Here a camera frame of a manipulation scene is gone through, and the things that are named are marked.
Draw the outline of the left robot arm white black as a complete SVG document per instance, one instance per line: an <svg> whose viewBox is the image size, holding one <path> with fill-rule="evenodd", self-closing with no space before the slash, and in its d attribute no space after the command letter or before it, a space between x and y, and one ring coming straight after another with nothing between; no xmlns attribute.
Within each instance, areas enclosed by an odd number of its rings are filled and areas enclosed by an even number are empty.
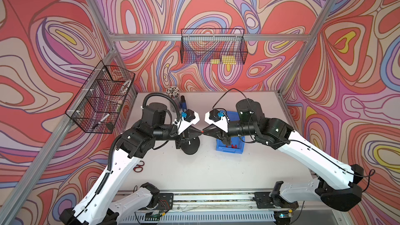
<svg viewBox="0 0 400 225"><path fill-rule="evenodd" d="M142 208L157 207L160 192L150 183L118 201L114 197L157 141L188 142L202 135L195 128L200 116L190 109L181 112L170 96L159 92L148 94L141 109L141 119L111 144L107 166L88 194L74 208L61 213L63 224L117 225Z"/></svg>

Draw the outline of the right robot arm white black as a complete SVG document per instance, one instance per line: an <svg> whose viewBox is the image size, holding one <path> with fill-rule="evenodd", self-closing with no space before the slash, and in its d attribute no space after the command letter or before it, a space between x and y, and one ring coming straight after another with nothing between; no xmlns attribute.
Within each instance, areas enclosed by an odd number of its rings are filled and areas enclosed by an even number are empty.
<svg viewBox="0 0 400 225"><path fill-rule="evenodd" d="M317 175L304 183L276 182L269 195L276 206L321 201L334 210L346 212L361 202L364 191L358 184L365 177L363 167L338 161L283 120L265 117L258 102L241 100L236 104L236 112L237 121L230 120L222 110L206 112L208 127L203 130L204 135L225 143L230 143L234 136L251 136L255 142L291 156Z"/></svg>

